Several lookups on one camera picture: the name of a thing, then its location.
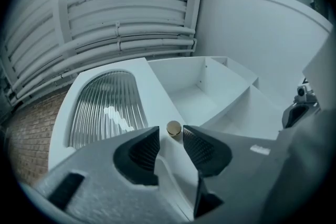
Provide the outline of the white ceiling pipe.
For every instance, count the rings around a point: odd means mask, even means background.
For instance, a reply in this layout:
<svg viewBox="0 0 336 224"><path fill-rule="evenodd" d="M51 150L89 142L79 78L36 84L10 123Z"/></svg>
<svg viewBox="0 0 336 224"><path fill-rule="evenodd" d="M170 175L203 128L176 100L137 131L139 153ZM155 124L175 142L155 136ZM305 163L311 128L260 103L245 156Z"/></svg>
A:
<svg viewBox="0 0 336 224"><path fill-rule="evenodd" d="M52 50L43 57L39 57L28 67L22 76L12 85L12 91L15 91L19 85L24 83L32 74L52 60L62 56L64 52L77 49L85 45L110 40L116 37L147 35L147 34L183 34L194 35L195 30L182 26L160 26L155 24L138 26L114 26L108 29L99 30L95 33L85 35L78 39L69 41L60 47Z"/></svg>
<svg viewBox="0 0 336 224"><path fill-rule="evenodd" d="M18 92L15 97L10 100L10 103L15 105L29 95L77 72L143 56L165 55L176 52L194 52L194 47L194 39L159 38L118 42L114 45L92 49L70 57L40 74Z"/></svg>

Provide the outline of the white cabinet door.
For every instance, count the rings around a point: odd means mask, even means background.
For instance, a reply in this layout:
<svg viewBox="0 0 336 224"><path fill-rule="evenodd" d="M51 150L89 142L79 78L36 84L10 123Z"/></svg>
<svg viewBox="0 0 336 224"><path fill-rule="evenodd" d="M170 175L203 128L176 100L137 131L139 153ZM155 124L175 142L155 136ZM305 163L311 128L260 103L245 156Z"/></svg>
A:
<svg viewBox="0 0 336 224"><path fill-rule="evenodd" d="M182 117L146 59L85 71L71 85L57 115L48 172L91 143L157 126L160 150L154 172L191 221L197 172L182 144L167 133L171 120Z"/></svg>

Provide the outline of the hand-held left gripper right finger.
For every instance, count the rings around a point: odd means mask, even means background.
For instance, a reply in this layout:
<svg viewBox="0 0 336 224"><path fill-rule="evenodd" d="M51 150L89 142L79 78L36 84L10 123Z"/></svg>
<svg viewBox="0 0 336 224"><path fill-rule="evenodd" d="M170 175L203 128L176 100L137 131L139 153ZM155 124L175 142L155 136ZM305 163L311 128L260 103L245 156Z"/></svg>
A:
<svg viewBox="0 0 336 224"><path fill-rule="evenodd" d="M288 156L289 132L275 140L183 127L198 171L196 224L266 224L264 206Z"/></svg>

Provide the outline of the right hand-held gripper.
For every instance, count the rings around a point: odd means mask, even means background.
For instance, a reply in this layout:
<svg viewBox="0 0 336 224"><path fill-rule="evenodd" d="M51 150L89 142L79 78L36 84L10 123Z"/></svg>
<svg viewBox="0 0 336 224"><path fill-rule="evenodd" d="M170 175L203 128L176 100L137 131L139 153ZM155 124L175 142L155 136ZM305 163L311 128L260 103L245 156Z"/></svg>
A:
<svg viewBox="0 0 336 224"><path fill-rule="evenodd" d="M294 104L288 107L282 115L283 128L295 127L305 118L319 112L319 105L305 105L298 103L318 103L315 92L310 84L304 83L297 86L297 94L293 100Z"/></svg>

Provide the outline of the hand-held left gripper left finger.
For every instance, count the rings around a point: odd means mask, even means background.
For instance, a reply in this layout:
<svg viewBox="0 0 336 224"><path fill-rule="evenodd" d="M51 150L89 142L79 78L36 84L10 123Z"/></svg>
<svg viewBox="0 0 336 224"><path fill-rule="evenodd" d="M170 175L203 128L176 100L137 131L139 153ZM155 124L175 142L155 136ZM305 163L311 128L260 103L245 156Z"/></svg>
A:
<svg viewBox="0 0 336 224"><path fill-rule="evenodd" d="M187 216L155 174L160 129L91 143L37 184L34 204L58 224L179 224Z"/></svg>

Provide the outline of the small brown-capped bottle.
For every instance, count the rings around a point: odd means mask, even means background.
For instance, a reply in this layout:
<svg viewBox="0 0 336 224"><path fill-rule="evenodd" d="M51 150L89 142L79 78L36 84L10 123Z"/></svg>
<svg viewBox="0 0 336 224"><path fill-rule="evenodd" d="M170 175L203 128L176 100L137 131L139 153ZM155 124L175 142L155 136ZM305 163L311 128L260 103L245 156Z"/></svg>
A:
<svg viewBox="0 0 336 224"><path fill-rule="evenodd" d="M169 121L166 125L167 133L170 137L178 136L182 131L182 126L178 121Z"/></svg>

